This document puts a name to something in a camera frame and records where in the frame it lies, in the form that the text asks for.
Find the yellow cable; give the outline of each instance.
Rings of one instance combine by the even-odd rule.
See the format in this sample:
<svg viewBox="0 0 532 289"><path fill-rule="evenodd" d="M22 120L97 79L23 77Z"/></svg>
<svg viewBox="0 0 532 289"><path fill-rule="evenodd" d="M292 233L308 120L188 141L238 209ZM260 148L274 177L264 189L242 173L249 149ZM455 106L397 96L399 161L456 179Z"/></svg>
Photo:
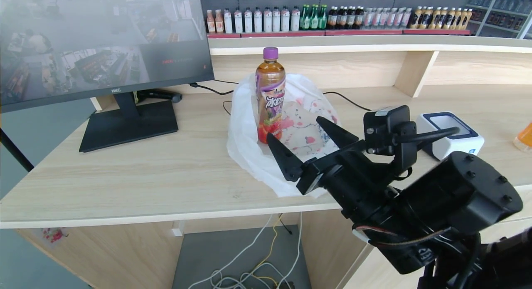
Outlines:
<svg viewBox="0 0 532 289"><path fill-rule="evenodd" d="M275 227L277 227L277 224L279 223L279 221L281 221L281 217L283 215L279 215L279 219L275 222L275 224L273 225L273 232L275 232L275 236L273 237L273 240L271 241L271 245L270 245L270 253L268 253L268 255L264 258L264 260L262 260L257 266L255 266L255 268L253 268L253 270L257 269L257 267L259 267L260 265L262 265L264 262L266 262L266 260L268 260L268 258L271 256L271 253L273 251L273 244L275 243L275 239L277 238L277 230L275 230ZM269 279L270 281L272 281L274 284L275 284L275 287L279 287L277 285L277 282L271 278L271 277L258 277L258 276L255 276L255 274L251 274L253 277L255 278L262 278L262 279Z"/></svg>

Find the purple bottle cap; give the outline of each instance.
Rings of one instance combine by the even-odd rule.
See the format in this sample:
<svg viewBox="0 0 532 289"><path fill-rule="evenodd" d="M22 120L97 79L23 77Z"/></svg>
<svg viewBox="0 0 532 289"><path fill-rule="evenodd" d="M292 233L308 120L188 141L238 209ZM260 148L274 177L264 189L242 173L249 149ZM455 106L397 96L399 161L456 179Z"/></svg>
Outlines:
<svg viewBox="0 0 532 289"><path fill-rule="evenodd" d="M279 58L279 49L276 47L266 47L262 52L264 59L277 59Z"/></svg>

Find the metal shelving rack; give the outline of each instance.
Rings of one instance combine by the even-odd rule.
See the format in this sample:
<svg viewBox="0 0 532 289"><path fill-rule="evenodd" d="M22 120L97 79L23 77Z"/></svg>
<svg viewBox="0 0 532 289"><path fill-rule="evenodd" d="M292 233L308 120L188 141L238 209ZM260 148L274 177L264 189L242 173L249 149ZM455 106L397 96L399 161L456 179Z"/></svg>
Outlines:
<svg viewBox="0 0 532 289"><path fill-rule="evenodd" d="M517 38L517 39L524 39L524 38L532 39L532 29L530 27L532 25L532 10L530 10L530 12L528 12L528 14L524 14L524 13L521 13L521 12L513 12L511 10L497 9L497 8L494 8L494 5L496 4L496 1L497 0L491 0L489 6L487 6L487 7L484 6L484 5L473 5L473 4L471 4L471 0L469 2L470 4L466 4L465 5L465 7L467 7L467 8L486 10L486 14L484 14L484 17L482 18L482 21L471 20L469 22L471 24L479 25L475 36L477 36L477 37L480 36L481 31L486 27L486 28L503 30L503 31L509 32L511 34L517 34L515 36L515 38ZM502 14L508 14L508 15L512 15L512 16L522 17L522 18L524 18L524 22L521 25L520 29L518 29L518 30L509 29L509 28L506 28L506 27L498 26L498 25L492 25L492 24L489 24L487 22L488 18L490 17L491 12L500 12Z"/></svg>

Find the black pole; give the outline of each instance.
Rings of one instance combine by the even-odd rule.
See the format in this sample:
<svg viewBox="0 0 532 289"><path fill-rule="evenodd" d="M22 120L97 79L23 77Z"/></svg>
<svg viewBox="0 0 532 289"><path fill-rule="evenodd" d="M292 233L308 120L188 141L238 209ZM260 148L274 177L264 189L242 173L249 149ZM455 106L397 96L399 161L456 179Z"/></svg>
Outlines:
<svg viewBox="0 0 532 289"><path fill-rule="evenodd" d="M4 130L0 128L0 142L4 147L17 159L17 161L24 167L27 172L34 169L33 164L24 156L24 154L17 148L17 146L11 141L11 139L4 133Z"/></svg>

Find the light wood countertop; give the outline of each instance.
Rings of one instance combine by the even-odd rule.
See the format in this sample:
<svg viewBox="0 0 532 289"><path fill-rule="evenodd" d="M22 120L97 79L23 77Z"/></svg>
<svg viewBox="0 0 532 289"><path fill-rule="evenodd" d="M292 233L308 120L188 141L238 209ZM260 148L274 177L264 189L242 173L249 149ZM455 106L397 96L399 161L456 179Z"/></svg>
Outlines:
<svg viewBox="0 0 532 289"><path fill-rule="evenodd" d="M532 53L532 41L456 35L344 35L334 37L247 37L209 39L212 56L262 54L267 46L279 54L386 51L460 51Z"/></svg>
<svg viewBox="0 0 532 289"><path fill-rule="evenodd" d="M529 86L428 86L419 98L392 87L342 90L371 109L407 104L419 113L453 111L485 137L479 156L517 188L532 184L532 155L512 140L532 117ZM344 128L362 134L364 111L327 95ZM229 116L216 94L188 94L175 104L179 131L91 153L78 153L86 123L0 201L1 228L118 225L338 209L320 198L277 198L227 154ZM391 158L375 156L376 160ZM404 188L437 164L418 153Z"/></svg>

